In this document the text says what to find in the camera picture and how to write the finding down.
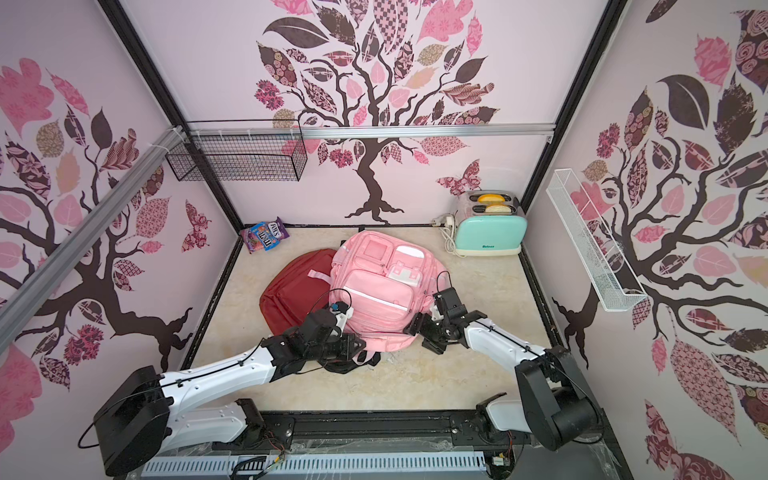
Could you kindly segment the blue M&M's candy bag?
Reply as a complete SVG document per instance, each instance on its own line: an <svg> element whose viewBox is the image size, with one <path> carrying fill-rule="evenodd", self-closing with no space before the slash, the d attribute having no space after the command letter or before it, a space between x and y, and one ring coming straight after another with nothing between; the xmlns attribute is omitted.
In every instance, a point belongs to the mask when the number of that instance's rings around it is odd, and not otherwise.
<svg viewBox="0 0 768 480"><path fill-rule="evenodd" d="M271 250L275 247L277 247L281 241L276 241L274 238L271 238L269 233L266 230L266 225L264 222L255 225L253 227L250 227L252 235L258 239L259 245L257 246L257 250Z"/></svg>

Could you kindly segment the aluminium rail back wall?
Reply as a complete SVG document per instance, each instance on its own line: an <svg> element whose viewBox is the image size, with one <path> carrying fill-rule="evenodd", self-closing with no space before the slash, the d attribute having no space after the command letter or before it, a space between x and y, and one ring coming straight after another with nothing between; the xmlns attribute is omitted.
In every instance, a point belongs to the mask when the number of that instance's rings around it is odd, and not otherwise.
<svg viewBox="0 0 768 480"><path fill-rule="evenodd" d="M261 135L287 135L304 139L355 138L428 138L428 137L490 137L490 136L544 136L554 135L556 125L546 123L478 124L478 125L421 125L421 126L358 126L358 127L291 127L291 128L220 128L197 129L192 137Z"/></svg>

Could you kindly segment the aluminium rail wall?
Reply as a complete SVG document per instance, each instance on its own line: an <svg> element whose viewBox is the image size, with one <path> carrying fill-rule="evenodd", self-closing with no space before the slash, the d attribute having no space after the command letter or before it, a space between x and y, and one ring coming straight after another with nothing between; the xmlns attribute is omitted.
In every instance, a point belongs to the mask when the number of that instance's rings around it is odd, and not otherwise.
<svg viewBox="0 0 768 480"><path fill-rule="evenodd" d="M1 348L6 349L44 302L75 267L85 252L99 240L114 218L161 165L171 148L182 140L179 126L166 130L136 165L125 174L81 224L54 249L41 268L33 273L1 309Z"/></svg>
<svg viewBox="0 0 768 480"><path fill-rule="evenodd" d="M554 135L556 125L546 123L478 124L478 125L421 125L421 126L358 126L358 127L291 127L291 128L220 128L197 129L192 137L261 135L287 135L304 139L355 138L428 138L428 137L490 137L490 136L544 136Z"/></svg>

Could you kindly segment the black backpack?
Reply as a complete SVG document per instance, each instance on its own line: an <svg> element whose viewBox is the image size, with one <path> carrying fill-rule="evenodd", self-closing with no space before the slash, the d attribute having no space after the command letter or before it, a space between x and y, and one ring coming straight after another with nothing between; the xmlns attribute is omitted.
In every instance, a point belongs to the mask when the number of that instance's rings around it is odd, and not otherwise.
<svg viewBox="0 0 768 480"><path fill-rule="evenodd" d="M318 363L328 372L345 375L363 366L375 367L380 361L380 352L363 350L351 359L319 360Z"/></svg>

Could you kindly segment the aluminium rail left wall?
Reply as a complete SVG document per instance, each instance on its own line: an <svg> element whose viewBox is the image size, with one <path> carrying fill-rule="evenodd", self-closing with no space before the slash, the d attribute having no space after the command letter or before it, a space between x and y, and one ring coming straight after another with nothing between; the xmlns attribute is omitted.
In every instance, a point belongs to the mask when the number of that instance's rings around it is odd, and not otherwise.
<svg viewBox="0 0 768 480"><path fill-rule="evenodd" d="M136 165L125 174L81 224L54 249L41 268L33 273L1 309L1 348L6 349L44 302L75 267L85 252L99 240L114 218L161 165L171 148L182 140L179 126L166 130Z"/></svg>

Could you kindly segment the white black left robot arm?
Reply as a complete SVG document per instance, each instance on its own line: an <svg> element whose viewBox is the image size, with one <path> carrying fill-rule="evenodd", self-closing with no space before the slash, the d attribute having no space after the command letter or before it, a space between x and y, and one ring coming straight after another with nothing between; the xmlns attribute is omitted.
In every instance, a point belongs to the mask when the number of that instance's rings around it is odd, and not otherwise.
<svg viewBox="0 0 768 480"><path fill-rule="evenodd" d="M202 443L243 449L258 444L266 424L255 403L213 401L300 373L315 361L346 373L379 354L361 335L344 332L354 310L344 302L310 313L298 327L262 339L255 347L201 367L159 373L152 366L132 372L97 411L93 426L104 470L126 475L157 454Z"/></svg>

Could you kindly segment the mint green toaster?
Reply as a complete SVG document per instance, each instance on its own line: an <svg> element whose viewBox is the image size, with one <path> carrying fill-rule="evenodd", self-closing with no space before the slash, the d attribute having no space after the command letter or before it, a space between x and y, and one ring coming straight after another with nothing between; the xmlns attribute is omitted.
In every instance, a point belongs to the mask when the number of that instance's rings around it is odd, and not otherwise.
<svg viewBox="0 0 768 480"><path fill-rule="evenodd" d="M458 197L454 219L458 255L515 256L522 250L528 222L512 192L465 192Z"/></svg>

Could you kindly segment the pink red candy bag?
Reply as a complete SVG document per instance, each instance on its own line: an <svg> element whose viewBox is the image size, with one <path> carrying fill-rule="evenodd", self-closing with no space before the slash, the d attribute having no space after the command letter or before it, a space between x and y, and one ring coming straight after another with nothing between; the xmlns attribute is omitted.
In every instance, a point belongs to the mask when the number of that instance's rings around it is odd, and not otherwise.
<svg viewBox="0 0 768 480"><path fill-rule="evenodd" d="M259 241L257 238L255 238L250 228L246 228L240 231L240 236L243 241L244 246L247 248L249 253L253 253L257 250L257 246L259 245Z"/></svg>

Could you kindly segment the pink backpack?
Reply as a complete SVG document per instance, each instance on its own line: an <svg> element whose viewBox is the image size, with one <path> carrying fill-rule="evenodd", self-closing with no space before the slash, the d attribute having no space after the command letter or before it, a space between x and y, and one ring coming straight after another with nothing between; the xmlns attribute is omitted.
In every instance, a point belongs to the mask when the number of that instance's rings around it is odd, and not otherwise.
<svg viewBox="0 0 768 480"><path fill-rule="evenodd" d="M390 235L365 230L334 254L328 274L310 278L330 286L329 300L350 305L344 331L366 343L366 351L394 352L415 337L405 332L419 313L429 313L433 296L451 285L450 274L433 253Z"/></svg>

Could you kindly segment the red backpack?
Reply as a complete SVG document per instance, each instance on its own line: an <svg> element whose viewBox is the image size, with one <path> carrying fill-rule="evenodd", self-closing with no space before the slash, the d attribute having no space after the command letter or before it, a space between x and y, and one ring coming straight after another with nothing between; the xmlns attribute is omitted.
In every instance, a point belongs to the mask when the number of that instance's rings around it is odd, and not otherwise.
<svg viewBox="0 0 768 480"><path fill-rule="evenodd" d="M273 335L300 326L316 307L328 302L335 249L320 249L290 261L259 299L261 314Z"/></svg>

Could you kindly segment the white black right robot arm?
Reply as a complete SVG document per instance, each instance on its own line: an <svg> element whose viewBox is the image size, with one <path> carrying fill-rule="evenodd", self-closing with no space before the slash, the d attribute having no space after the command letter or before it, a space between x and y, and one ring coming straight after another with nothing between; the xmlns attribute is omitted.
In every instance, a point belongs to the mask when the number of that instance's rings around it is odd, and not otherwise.
<svg viewBox="0 0 768 480"><path fill-rule="evenodd" d="M403 329L419 335L422 346L443 354L452 344L481 353L516 378L518 396L497 394L477 405L492 433L526 433L550 451L567 443L591 445L603 439L606 421L594 394L565 347L544 348L496 325L486 314L469 311L456 290L433 295L433 306Z"/></svg>

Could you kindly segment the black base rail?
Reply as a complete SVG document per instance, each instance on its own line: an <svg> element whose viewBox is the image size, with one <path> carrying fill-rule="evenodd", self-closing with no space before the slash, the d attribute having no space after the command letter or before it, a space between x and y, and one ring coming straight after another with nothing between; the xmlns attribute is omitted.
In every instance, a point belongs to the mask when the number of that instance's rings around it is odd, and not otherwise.
<svg viewBox="0 0 768 480"><path fill-rule="evenodd" d="M562 443L539 439L522 429L507 433L478 410L260 412L229 445L236 450L289 449L309 440L446 440L453 447L479 451L535 443L554 450Z"/></svg>

